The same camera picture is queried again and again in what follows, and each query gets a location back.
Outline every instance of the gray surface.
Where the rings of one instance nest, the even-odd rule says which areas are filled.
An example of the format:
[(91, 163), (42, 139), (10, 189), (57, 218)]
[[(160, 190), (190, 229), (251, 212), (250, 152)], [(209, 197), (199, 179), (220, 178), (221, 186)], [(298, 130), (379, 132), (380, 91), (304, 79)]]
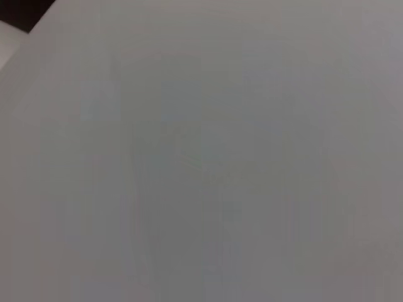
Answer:
[(56, 3), (0, 75), (0, 298), (401, 301), (402, 13)]
[(17, 51), (26, 34), (0, 21), (0, 69)]

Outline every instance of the white wall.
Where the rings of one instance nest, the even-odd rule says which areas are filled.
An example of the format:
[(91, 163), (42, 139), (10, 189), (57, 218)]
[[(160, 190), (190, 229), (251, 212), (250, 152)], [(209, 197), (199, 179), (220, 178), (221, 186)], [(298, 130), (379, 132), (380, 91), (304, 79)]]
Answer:
[(17, 51), (26, 33), (0, 21), (0, 69)]
[(403, 301), (402, 16), (56, 2), (0, 78), (0, 300)]

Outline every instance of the black object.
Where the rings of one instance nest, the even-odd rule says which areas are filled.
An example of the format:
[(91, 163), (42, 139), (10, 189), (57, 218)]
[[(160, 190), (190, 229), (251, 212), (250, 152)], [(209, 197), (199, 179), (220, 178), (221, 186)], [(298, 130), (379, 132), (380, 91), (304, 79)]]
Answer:
[(27, 33), (55, 0), (0, 0), (0, 20)]

